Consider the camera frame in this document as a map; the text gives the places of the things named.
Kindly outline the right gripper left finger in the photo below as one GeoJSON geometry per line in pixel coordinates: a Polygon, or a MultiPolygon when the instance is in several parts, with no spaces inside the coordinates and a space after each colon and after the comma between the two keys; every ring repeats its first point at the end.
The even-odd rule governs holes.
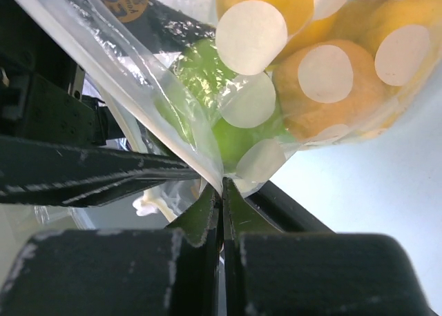
{"type": "Polygon", "coordinates": [[[1,314],[215,315],[220,210],[206,187],[161,230],[37,233],[1,287],[1,314]]]}

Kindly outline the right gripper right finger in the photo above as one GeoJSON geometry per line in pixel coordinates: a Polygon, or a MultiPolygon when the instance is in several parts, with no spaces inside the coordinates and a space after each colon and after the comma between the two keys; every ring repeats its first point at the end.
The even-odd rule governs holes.
{"type": "Polygon", "coordinates": [[[223,184],[228,315],[433,314],[392,237],[284,232],[223,184]]]}

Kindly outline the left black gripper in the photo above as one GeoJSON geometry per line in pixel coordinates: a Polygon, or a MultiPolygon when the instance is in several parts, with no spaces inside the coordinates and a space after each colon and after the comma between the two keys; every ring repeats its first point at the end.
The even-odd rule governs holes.
{"type": "Polygon", "coordinates": [[[1,0],[1,203],[87,208],[198,178],[172,157],[75,147],[124,136],[85,76],[15,0],[1,0]]]}

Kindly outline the clear zip top bag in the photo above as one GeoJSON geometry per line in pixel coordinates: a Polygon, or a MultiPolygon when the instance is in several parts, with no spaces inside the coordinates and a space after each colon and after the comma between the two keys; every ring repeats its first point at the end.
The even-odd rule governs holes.
{"type": "Polygon", "coordinates": [[[441,0],[13,0],[93,80],[133,150],[150,130],[216,190],[373,139],[441,61],[441,0]]]}

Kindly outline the green fake apple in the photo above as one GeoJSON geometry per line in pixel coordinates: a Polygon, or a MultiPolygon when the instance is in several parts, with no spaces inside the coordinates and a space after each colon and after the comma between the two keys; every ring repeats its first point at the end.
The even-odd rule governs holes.
{"type": "Polygon", "coordinates": [[[168,100],[157,100],[159,113],[190,144],[201,140],[196,121],[210,126],[226,174],[262,183],[287,160],[282,143],[289,139],[282,122],[276,90],[269,75],[239,75],[221,61],[214,39],[186,49],[171,72],[191,94],[182,98],[175,87],[168,100]]]}

